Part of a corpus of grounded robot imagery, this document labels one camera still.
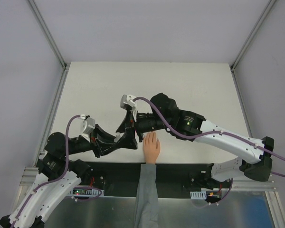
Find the clear nail polish bottle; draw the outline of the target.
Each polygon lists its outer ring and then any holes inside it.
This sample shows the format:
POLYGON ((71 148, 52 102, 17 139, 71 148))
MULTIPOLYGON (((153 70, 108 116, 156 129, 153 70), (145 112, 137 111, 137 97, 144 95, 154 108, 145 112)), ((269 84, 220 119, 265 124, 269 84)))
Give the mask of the clear nail polish bottle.
POLYGON ((116 143, 116 142, 118 142, 118 141, 120 140, 120 138, 121 138, 120 133, 116 133, 116 136, 115 136, 114 142, 115 142, 115 143, 116 143))

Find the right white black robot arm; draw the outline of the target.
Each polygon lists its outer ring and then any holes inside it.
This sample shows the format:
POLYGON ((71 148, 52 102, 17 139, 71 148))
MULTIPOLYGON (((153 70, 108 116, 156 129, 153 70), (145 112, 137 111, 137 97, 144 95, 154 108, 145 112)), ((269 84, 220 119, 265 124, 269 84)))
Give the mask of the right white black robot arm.
POLYGON ((204 175, 205 184, 216 187, 220 182, 245 176, 258 182, 269 180, 272 170, 271 152, 274 140, 270 137, 244 137, 212 123, 197 113, 181 110, 175 100, 159 93, 148 100, 123 95, 120 107, 130 116, 124 120, 141 140, 144 133, 164 129, 180 140, 204 143, 236 156, 223 163, 210 165, 204 175))

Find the grey sleeved forearm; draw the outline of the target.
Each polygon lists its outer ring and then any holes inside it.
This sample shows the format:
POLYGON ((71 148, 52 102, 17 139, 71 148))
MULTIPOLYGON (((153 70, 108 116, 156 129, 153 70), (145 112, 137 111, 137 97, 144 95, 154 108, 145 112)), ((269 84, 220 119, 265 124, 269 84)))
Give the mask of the grey sleeved forearm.
POLYGON ((156 187, 156 165, 142 164, 137 187, 134 227, 157 228, 159 200, 156 187))

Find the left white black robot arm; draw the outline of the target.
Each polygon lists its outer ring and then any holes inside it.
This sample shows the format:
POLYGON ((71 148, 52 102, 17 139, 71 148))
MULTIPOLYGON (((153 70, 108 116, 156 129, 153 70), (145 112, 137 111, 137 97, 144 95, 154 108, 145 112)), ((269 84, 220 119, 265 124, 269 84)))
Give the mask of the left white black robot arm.
POLYGON ((104 193, 105 175, 69 155, 93 151, 97 158, 124 145, 120 134, 110 135, 98 125, 75 138, 60 132, 49 136, 46 155, 38 160, 36 178, 14 212, 0 219, 3 228, 43 228, 54 209, 67 196, 76 202, 97 199, 104 193))

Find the mannequin hand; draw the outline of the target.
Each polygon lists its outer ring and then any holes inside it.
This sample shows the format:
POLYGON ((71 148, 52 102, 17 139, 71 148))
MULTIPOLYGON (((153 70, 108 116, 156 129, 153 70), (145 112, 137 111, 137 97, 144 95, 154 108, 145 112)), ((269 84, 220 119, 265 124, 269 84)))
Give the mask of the mannequin hand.
POLYGON ((147 164, 155 164, 160 154, 161 146, 156 132, 147 133, 143 139, 143 154, 147 164))

